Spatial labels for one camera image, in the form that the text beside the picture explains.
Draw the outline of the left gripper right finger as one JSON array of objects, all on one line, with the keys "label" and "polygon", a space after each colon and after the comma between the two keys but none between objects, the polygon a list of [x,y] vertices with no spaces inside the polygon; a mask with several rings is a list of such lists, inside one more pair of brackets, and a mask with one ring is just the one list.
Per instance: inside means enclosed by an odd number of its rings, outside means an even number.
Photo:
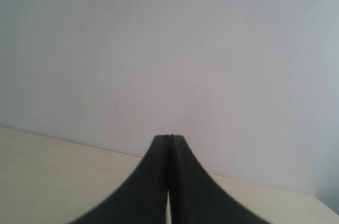
[{"label": "left gripper right finger", "polygon": [[168,153],[172,223],[267,223],[212,179],[183,136],[170,135]]}]

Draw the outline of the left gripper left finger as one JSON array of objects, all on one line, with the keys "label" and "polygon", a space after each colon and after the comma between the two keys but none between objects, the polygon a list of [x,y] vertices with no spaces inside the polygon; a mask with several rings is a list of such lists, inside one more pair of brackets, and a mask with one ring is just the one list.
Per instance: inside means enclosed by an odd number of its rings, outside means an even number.
[{"label": "left gripper left finger", "polygon": [[72,223],[166,223],[169,136],[153,138],[128,178]]}]

